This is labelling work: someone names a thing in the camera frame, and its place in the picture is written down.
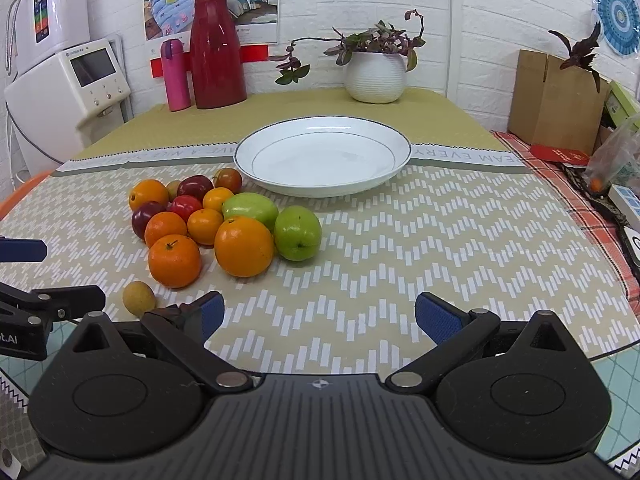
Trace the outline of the small green-brown fruit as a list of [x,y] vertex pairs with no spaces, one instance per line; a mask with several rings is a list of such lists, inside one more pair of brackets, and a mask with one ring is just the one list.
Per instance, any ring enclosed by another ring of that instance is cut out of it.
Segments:
[[171,202],[178,195],[179,186],[180,186],[180,181],[179,180],[171,181],[171,182],[168,183],[168,185],[166,185],[168,197],[169,197],[169,200]]

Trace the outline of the oblong green apple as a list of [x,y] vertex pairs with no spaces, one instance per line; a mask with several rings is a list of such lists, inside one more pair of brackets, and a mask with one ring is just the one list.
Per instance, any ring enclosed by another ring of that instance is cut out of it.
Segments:
[[262,223],[272,231],[279,215],[279,209],[269,197],[251,192],[235,194],[222,204],[222,215],[226,220],[247,217]]

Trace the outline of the white ceramic plate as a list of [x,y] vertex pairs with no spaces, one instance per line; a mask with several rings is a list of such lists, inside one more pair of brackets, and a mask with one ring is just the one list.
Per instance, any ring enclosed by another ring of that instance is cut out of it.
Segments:
[[412,156],[410,141],[372,120],[312,116],[276,122],[242,139],[233,155],[240,173],[266,190],[331,198],[372,190]]

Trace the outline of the white pot purple plant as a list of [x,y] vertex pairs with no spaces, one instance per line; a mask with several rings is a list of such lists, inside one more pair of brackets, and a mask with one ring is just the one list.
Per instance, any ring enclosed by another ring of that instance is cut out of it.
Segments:
[[323,51],[344,70],[344,87],[351,98],[367,104],[390,104],[397,101],[407,88],[407,74],[418,66],[418,50],[426,45],[425,21],[416,9],[404,13],[404,20],[419,21],[418,32],[411,36],[392,23],[378,21],[362,32],[344,34],[336,30],[331,38],[299,37],[291,40],[280,54],[268,56],[277,65],[280,86],[297,84],[310,73],[310,65],[296,55],[301,42],[322,42]]

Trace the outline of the red envelope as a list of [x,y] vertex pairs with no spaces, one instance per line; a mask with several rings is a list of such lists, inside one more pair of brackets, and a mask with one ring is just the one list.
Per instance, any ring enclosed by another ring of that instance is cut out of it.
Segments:
[[540,144],[533,144],[529,151],[543,162],[557,162],[558,164],[585,167],[588,165],[589,156],[581,151],[568,148],[552,148]]

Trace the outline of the round green apple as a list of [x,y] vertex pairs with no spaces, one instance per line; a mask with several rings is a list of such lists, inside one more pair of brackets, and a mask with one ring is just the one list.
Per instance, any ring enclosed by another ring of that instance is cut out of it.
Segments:
[[288,206],[274,222],[273,238],[282,258],[303,262],[314,258],[318,252],[322,227],[311,210],[303,206]]

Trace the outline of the red-green tomato fruit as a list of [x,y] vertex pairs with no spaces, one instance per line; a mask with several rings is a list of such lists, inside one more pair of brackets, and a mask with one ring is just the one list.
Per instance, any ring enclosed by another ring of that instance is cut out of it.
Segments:
[[233,194],[238,194],[242,190],[242,176],[234,168],[219,169],[213,176],[215,188],[226,188]]

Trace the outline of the small yellow-orange mandarin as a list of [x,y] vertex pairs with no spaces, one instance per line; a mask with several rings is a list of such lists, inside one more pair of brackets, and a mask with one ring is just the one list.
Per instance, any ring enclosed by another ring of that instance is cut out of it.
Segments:
[[203,197],[203,208],[222,212],[224,202],[233,196],[234,193],[228,188],[212,188]]

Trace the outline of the dark red plum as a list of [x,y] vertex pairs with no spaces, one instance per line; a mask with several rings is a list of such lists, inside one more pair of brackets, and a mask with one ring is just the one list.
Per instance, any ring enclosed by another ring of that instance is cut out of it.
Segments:
[[151,200],[150,202],[146,202],[142,204],[136,211],[132,213],[131,216],[131,227],[134,231],[134,234],[140,238],[140,240],[144,240],[144,233],[146,226],[150,222],[150,220],[160,212],[164,212],[166,209],[161,203],[156,202],[155,200]]
[[204,200],[205,195],[214,188],[212,180],[209,177],[197,174],[182,180],[177,188],[178,196],[192,196],[199,202]]

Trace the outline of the dark red plum back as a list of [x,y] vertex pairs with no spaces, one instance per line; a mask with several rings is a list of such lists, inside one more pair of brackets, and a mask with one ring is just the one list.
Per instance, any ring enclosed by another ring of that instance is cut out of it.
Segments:
[[182,180],[177,188],[178,196],[192,196],[199,202],[204,200],[205,195],[214,188],[212,180],[209,177],[197,174]]

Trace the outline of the blue round wall ornament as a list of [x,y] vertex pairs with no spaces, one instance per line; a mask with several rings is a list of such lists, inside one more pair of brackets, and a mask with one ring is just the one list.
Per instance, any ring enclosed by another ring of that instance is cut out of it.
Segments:
[[619,56],[639,53],[639,7],[636,0],[594,0],[601,35]]

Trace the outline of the small tan longan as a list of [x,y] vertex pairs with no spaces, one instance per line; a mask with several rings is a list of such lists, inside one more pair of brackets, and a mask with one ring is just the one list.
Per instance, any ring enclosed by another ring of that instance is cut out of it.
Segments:
[[156,308],[157,300],[148,284],[133,281],[122,291],[122,304],[130,314],[141,318],[146,312]]

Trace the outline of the dark purple plant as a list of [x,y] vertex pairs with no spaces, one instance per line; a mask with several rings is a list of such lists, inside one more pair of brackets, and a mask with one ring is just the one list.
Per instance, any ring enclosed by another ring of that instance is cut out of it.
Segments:
[[601,23],[597,22],[593,26],[591,34],[574,44],[570,43],[567,36],[557,30],[549,29],[548,33],[559,38],[566,47],[568,57],[560,64],[560,70],[567,70],[570,67],[578,67],[587,73],[590,73],[598,93],[601,92],[601,76],[599,72],[591,66],[596,58],[594,49],[599,47],[598,39],[601,33]]

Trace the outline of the red thermos jug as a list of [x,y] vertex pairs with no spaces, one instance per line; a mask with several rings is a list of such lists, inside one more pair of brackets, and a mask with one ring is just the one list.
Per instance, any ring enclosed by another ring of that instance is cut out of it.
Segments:
[[195,0],[190,58],[197,108],[210,110],[247,98],[240,47],[227,0]]

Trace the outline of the large front orange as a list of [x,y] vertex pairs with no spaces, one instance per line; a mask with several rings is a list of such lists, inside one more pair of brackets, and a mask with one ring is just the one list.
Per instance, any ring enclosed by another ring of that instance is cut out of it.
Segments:
[[235,278],[254,278],[267,270],[274,256],[271,232],[258,220],[224,220],[214,243],[218,266]]

